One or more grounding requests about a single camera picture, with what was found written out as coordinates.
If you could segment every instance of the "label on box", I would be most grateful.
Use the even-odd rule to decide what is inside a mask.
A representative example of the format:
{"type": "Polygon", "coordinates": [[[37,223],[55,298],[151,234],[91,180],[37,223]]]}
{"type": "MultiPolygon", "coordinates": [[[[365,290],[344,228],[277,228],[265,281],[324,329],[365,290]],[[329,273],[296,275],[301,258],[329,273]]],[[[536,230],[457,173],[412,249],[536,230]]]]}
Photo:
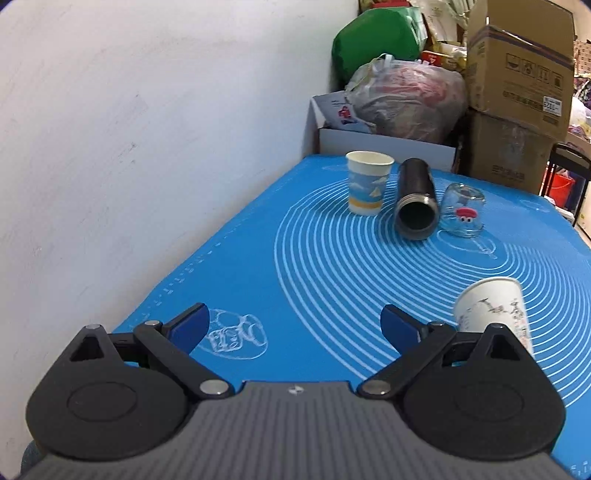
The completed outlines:
{"type": "Polygon", "coordinates": [[[562,101],[557,100],[556,98],[545,96],[543,110],[546,113],[551,113],[553,115],[561,116],[562,115],[562,101]]]}
{"type": "Polygon", "coordinates": [[[364,122],[357,117],[355,109],[347,101],[344,91],[316,95],[312,98],[331,128],[364,134],[375,133],[372,130],[373,124],[364,122]]]}

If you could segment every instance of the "paper cup with cloud print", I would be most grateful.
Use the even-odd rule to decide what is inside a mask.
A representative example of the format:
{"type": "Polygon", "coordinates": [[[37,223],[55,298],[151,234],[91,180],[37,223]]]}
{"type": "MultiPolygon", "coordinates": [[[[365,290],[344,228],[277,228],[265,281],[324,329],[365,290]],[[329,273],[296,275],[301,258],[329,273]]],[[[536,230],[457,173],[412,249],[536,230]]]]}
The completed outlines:
{"type": "Polygon", "coordinates": [[[347,153],[349,210],[358,215],[377,215],[394,159],[377,152],[347,153]]]}

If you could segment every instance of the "black thermos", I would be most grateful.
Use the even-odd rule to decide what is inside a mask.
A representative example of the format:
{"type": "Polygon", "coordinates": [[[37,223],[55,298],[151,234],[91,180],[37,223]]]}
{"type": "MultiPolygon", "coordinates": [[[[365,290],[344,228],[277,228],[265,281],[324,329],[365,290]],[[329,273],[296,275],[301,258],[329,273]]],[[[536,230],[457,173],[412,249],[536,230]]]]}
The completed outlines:
{"type": "Polygon", "coordinates": [[[394,225],[409,240],[425,240],[437,228],[439,205],[429,165],[409,158],[398,169],[398,201],[394,225]]]}

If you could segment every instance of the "printed drawing on mat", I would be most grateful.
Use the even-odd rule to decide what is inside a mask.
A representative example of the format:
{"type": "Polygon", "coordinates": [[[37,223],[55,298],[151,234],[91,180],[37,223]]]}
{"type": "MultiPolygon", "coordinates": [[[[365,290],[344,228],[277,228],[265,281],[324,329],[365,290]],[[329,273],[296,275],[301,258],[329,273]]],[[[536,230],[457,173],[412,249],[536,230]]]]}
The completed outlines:
{"type": "Polygon", "coordinates": [[[267,351],[267,334],[254,315],[220,309],[210,309],[209,314],[209,330],[200,349],[231,360],[252,360],[267,351]]]}

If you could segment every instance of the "paper cup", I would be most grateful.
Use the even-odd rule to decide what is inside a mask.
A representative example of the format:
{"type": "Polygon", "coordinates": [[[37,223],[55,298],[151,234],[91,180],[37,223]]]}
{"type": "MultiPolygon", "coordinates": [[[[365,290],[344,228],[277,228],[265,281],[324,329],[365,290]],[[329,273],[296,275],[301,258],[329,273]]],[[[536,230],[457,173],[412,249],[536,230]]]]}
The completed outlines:
{"type": "Polygon", "coordinates": [[[377,152],[347,153],[349,210],[358,215],[377,215],[384,202],[386,182],[394,159],[377,152]]]}
{"type": "Polygon", "coordinates": [[[534,354],[521,284],[514,278],[491,277],[473,283],[457,299],[453,316],[460,332],[484,332],[491,323],[504,323],[534,354]]]}

